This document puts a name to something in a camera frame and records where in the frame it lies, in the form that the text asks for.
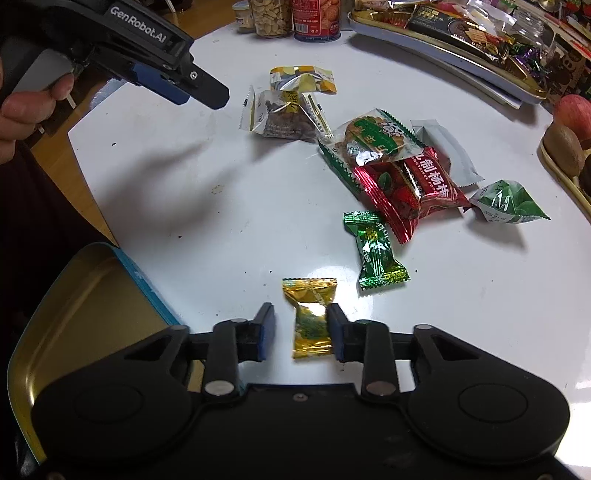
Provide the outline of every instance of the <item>white table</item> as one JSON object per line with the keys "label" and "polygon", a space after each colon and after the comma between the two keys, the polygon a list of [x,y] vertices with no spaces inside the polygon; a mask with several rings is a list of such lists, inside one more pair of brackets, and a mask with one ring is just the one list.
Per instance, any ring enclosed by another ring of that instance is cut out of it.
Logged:
{"label": "white table", "polygon": [[[252,318],[271,301],[271,359],[244,365],[252,382],[359,382],[359,365],[291,359],[295,310],[284,277],[336,277],[350,320],[397,332],[431,323],[556,385],[571,403],[559,457],[591,479],[591,225],[540,164],[551,116],[496,104],[425,60],[344,33],[329,44],[262,40],[219,29],[192,48],[228,85],[228,105],[175,106],[125,85],[70,132],[88,185],[115,238],[180,320],[196,331]],[[486,182],[520,181],[552,221],[487,224],[458,210],[422,220],[396,257],[412,280],[360,296],[360,260],[343,212],[362,209],[314,144],[238,130],[249,84],[280,65],[332,69],[338,95],[319,97],[334,128],[373,108],[448,127]],[[411,390],[407,366],[401,388]]]}

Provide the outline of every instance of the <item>glass jar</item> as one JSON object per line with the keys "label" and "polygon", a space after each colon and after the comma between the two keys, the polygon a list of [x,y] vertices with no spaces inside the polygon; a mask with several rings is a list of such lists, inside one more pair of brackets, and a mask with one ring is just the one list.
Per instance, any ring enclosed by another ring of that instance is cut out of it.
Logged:
{"label": "glass jar", "polygon": [[293,32],[291,0],[249,0],[256,34],[266,38],[286,37]]}
{"label": "glass jar", "polygon": [[255,31],[255,22],[252,19],[251,6],[248,0],[242,0],[232,5],[234,16],[236,17],[236,25],[240,33],[252,33]]}

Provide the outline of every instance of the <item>kiwi fruit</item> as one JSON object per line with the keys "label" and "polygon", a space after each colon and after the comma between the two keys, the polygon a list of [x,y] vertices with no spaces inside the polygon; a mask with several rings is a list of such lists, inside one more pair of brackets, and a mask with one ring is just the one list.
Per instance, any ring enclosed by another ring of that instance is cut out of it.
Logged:
{"label": "kiwi fruit", "polygon": [[543,138],[546,151],[569,177],[581,173],[585,156],[577,135],[564,125],[552,123]]}

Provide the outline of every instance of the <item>finger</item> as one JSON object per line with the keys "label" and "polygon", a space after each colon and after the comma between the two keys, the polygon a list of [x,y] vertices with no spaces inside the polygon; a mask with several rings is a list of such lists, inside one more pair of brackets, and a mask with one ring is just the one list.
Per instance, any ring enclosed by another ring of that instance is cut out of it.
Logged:
{"label": "finger", "polygon": [[22,124],[0,116],[0,140],[25,140],[35,131],[35,124]]}
{"label": "finger", "polygon": [[74,88],[74,76],[71,73],[64,75],[51,89],[51,96],[54,100],[65,100]]}
{"label": "finger", "polygon": [[11,161],[14,156],[16,142],[0,140],[0,164]]}
{"label": "finger", "polygon": [[4,100],[0,113],[22,124],[38,124],[48,119],[55,107],[56,101],[48,91],[18,92]]}

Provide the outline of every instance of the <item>red can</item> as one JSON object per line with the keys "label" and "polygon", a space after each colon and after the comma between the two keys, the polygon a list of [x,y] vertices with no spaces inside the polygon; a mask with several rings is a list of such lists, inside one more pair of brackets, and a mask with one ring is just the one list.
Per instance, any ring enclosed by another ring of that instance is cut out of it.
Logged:
{"label": "red can", "polygon": [[294,37],[331,41],[340,37],[340,0],[292,0]]}

